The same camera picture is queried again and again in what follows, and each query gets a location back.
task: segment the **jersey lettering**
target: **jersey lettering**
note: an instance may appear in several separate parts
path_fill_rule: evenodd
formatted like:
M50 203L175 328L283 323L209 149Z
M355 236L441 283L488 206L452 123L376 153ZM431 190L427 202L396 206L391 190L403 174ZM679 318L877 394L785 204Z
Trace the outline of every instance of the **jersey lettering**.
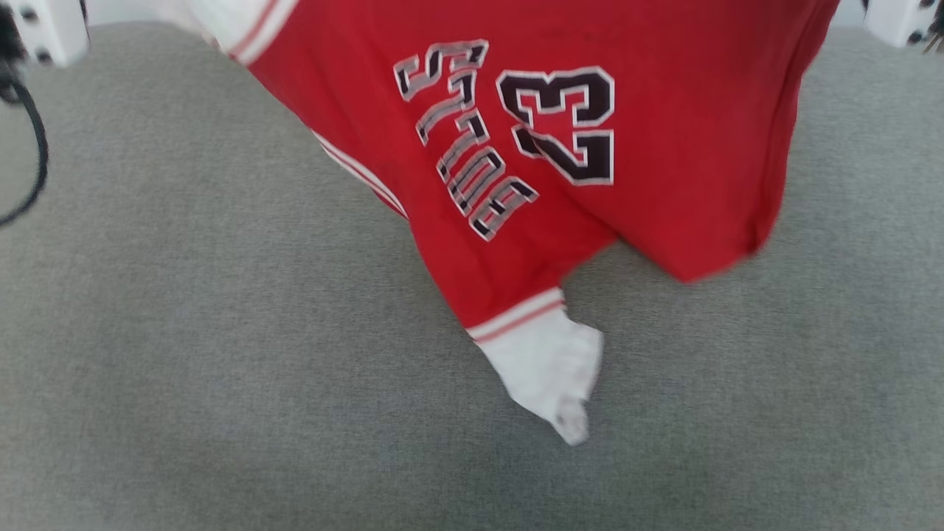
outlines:
M613 115L614 81L602 68L566 72L505 71L497 80L518 150L544 158L571 184L611 185L614 133L602 128Z
M525 203L533 202L537 194L517 177L506 177L495 193L472 214L472 228L485 241L491 240L512 212Z
M443 178L443 182L449 179L453 166L469 149L476 145L485 144L489 138L488 129L485 128L485 122L481 119L478 110L467 112L456 118L456 128L465 132L452 143L446 154L436 164L436 170L439 171L439 176Z
M505 177L508 165L488 145L488 128L476 109L475 93L487 52L487 41L434 44L426 52L423 71L419 55L415 55L397 63L394 74L400 95L407 103L447 76L450 96L423 112L416 122L416 133L423 146L429 146L433 129L459 114L453 120L459 136L439 157L435 169L472 230L485 241L491 241L505 222L521 206L534 202L538 194L518 177Z
M435 85L443 74L443 61L449 59L449 72L481 68L488 51L487 41L434 44L426 52L426 71L419 72L419 56L402 60L394 66L396 84L403 99L410 101L427 87Z

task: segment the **basketball jersey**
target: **basketball jersey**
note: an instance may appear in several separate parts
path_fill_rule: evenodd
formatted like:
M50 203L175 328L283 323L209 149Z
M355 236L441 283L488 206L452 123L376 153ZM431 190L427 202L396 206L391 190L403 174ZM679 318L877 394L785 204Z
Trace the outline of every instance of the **basketball jersey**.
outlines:
M684 282L763 245L838 0L191 2L410 224L493 364L596 351L583 388L562 278L616 239Z

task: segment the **white fabric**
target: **white fabric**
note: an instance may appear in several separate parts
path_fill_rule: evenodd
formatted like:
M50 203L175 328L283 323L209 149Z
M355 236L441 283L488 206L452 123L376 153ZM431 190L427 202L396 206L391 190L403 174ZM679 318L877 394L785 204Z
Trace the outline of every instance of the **white fabric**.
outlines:
M583 403L597 382L603 334L563 306L479 343L508 394L572 446L590 437Z
M251 64L269 47L298 0L186 0L220 48Z

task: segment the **white sleeve cuff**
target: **white sleeve cuff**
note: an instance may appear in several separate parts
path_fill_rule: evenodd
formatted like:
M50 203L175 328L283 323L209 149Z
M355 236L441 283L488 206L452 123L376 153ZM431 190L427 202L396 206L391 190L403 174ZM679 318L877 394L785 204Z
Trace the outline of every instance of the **white sleeve cuff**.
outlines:
M597 381L603 339L599 331L567 318L563 300L558 301L543 309L546 305L534 305L540 309L536 314L513 319L519 321L513 328L477 343L512 399L576 445L589 437L582 403Z

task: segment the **printed number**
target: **printed number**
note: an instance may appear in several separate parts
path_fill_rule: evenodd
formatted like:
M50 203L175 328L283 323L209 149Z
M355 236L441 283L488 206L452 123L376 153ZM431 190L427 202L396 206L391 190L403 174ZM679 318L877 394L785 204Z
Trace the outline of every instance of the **printed number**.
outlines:
M544 158L571 184L613 184L614 81L602 68L567 72L505 71L497 80L502 106L521 125L518 150Z

